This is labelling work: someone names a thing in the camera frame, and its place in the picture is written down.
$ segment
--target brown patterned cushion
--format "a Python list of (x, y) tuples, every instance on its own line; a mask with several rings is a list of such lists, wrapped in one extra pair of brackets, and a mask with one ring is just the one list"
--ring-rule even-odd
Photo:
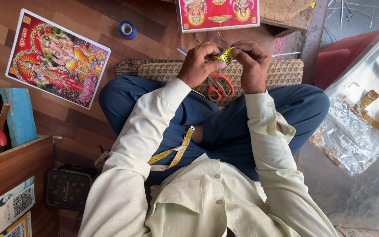
[[(115, 66), (115, 75), (132, 75), (168, 82), (179, 73), (182, 62), (183, 60), (160, 59), (124, 60)], [(272, 61), (268, 70), (266, 89), (300, 84), (302, 82), (303, 67), (304, 63), (299, 59)], [(229, 78), (234, 88), (234, 95), (231, 98), (222, 97), (222, 99), (217, 102), (218, 105), (228, 106), (231, 101), (244, 94), (243, 89), (240, 87), (242, 71), (242, 65), (238, 62), (233, 62), (218, 72)], [(193, 89), (207, 96), (207, 80)]]

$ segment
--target scissor handle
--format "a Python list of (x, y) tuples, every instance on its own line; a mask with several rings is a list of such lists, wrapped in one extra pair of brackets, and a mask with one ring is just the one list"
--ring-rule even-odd
[[(226, 90), (223, 88), (223, 86), (217, 81), (217, 79), (219, 78), (223, 78), (228, 84), (229, 84), (229, 87), (230, 87), (230, 94), (226, 94)], [(217, 86), (217, 89), (223, 94), (223, 97), (224, 98), (230, 98), (232, 97), (233, 93), (234, 93), (234, 90), (233, 90), (233, 85), (232, 83), (230, 82), (230, 80), (225, 77), (224, 75), (221, 75), (221, 74), (214, 74), (213, 75), (213, 83)]]
[[(212, 98), (211, 97), (211, 94), (212, 93), (215, 93), (215, 94), (217, 94), (217, 98)], [(220, 95), (220, 93), (218, 92), (218, 90), (216, 90), (214, 87), (212, 87), (212, 86), (209, 86), (208, 87), (208, 92), (207, 92), (207, 96), (208, 96), (208, 99), (210, 100), (210, 101), (212, 101), (212, 102), (218, 102), (219, 100), (221, 100), (222, 99), (222, 96)]]

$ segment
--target concrete floor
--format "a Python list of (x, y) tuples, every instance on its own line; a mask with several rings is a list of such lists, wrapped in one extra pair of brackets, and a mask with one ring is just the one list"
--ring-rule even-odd
[[(341, 0), (329, 0), (329, 9), (325, 20), (325, 28), (321, 39), (321, 47), (328, 46), (348, 36), (379, 30), (379, 0), (344, 0), (343, 22), (340, 29)], [(349, 7), (352, 17), (345, 20)]]
[[(349, 22), (345, 21), (348, 13), (345, 8), (340, 29), (341, 10), (328, 9), (321, 47), (348, 36), (379, 30), (379, 0), (345, 0), (345, 2), (353, 16)], [(376, 8), (370, 28), (371, 17), (366, 14), (372, 16), (374, 3)], [(329, 8), (340, 7), (341, 0), (334, 0), (329, 6)], [(341, 168), (334, 166), (321, 150), (307, 143), (300, 151), (298, 166), (305, 175), (309, 194), (334, 225), (357, 229), (379, 229), (379, 158), (362, 174), (350, 177)]]
[(350, 177), (322, 151), (306, 143), (298, 166), (309, 194), (332, 224), (357, 229), (379, 229), (379, 158), (362, 174)]

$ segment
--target blue trousers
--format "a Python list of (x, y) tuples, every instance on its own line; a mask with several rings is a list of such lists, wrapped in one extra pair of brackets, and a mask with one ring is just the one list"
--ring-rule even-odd
[[(112, 79), (103, 87), (99, 103), (117, 135), (124, 127), (136, 101), (142, 95), (164, 85), (160, 81), (121, 76)], [(329, 110), (329, 98), (321, 89), (306, 84), (277, 87), (269, 89), (268, 92), (275, 101), (276, 110), (296, 129), (296, 134), (289, 143), (292, 154), (296, 154), (324, 120)], [(203, 124), (204, 143), (197, 145), (191, 140), (176, 166), (166, 171), (150, 172), (147, 180), (151, 184), (160, 184), (176, 170), (191, 164), (206, 153), (209, 158), (232, 164), (251, 179), (259, 181), (247, 121), (244, 96), (219, 110), (216, 103), (190, 92), (176, 110), (169, 127), (163, 133), (158, 150), (153, 155), (180, 146), (186, 134), (183, 125)], [(154, 164), (170, 164), (175, 154), (176, 152), (172, 152)]]

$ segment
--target yellow dotted tape roll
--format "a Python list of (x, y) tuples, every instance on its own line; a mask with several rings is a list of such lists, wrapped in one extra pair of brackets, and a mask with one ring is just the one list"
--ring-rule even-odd
[(217, 56), (213, 56), (213, 59), (224, 61), (224, 62), (226, 62), (226, 65), (229, 65), (229, 63), (232, 60), (234, 60), (234, 58), (232, 57), (232, 54), (230, 53), (230, 51), (232, 51), (232, 49), (234, 49), (234, 48), (235, 47), (231, 47), (230, 49), (226, 49), (225, 47), (220, 47), (219, 50), (221, 51), (221, 53)]

